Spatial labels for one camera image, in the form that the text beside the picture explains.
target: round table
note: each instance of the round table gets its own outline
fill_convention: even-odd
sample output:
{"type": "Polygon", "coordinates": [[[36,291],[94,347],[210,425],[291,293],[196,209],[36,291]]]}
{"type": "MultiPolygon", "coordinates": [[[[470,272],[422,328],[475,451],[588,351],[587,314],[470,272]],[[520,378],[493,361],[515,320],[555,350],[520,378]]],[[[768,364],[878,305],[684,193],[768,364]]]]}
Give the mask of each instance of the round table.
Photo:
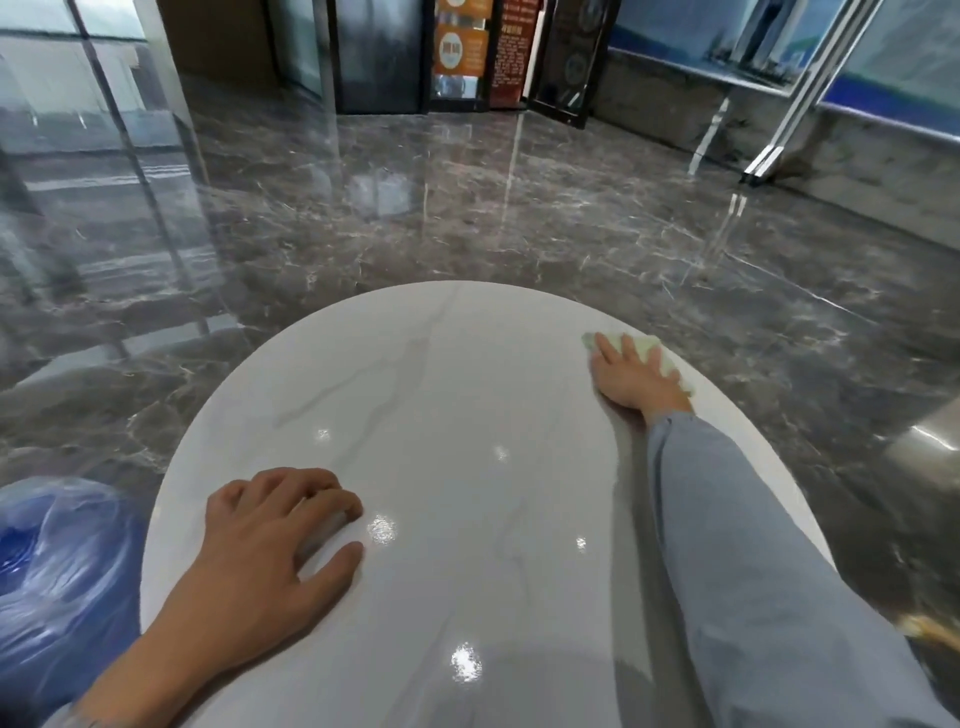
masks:
{"type": "MultiPolygon", "coordinates": [[[[348,541],[368,550],[313,632],[190,720],[605,728],[641,719],[658,683],[651,640],[661,631],[645,596],[651,548],[632,515],[646,490],[642,435],[591,386],[582,337],[597,330],[639,333],[525,288],[416,283],[314,313],[238,367],[163,479],[142,625],[196,555],[205,499],[234,478],[329,468],[366,512],[304,573],[348,541]]],[[[770,445],[671,356],[696,388],[699,416],[734,439],[829,560],[770,445]]]]}

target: plastic bag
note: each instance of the plastic bag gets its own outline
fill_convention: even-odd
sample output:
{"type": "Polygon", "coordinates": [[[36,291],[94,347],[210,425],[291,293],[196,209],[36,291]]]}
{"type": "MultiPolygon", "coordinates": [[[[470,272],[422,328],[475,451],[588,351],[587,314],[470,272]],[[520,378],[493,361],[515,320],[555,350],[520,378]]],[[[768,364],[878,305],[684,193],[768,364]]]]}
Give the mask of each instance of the plastic bag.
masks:
{"type": "Polygon", "coordinates": [[[41,724],[139,636],[145,534],[102,483],[0,488],[0,724],[41,724]]]}

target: marble floor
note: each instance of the marble floor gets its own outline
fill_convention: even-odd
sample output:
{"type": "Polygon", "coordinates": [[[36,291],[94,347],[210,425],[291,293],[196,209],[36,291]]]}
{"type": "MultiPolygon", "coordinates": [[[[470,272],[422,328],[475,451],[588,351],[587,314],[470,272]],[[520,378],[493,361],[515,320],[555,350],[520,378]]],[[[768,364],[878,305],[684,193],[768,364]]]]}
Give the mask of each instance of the marble floor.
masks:
{"type": "MultiPolygon", "coordinates": [[[[770,440],[855,589],[960,619],[960,254],[595,120],[187,91],[186,151],[0,158],[0,483],[75,473],[147,511],[271,336],[375,288],[493,280],[660,336],[770,440]]],[[[915,646],[960,715],[960,656],[915,646]]]]}

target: red sign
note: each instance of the red sign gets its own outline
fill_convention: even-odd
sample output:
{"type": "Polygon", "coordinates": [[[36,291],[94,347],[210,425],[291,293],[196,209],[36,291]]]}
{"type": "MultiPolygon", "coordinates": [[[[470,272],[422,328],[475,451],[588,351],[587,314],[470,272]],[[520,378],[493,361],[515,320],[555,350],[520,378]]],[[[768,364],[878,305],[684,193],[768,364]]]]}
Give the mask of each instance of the red sign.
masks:
{"type": "Polygon", "coordinates": [[[503,0],[490,90],[492,109],[515,109],[520,104],[539,12],[540,0],[503,0]]]}

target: sleeve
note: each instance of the sleeve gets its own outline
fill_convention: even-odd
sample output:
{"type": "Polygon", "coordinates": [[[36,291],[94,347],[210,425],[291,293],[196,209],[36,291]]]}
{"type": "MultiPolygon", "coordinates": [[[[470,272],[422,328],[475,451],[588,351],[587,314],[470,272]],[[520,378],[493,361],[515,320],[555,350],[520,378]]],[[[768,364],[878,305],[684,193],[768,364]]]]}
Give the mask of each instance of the sleeve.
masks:
{"type": "Polygon", "coordinates": [[[733,441],[651,430],[650,487],[690,658],[718,728],[956,728],[894,627],[806,538],[733,441]]]}

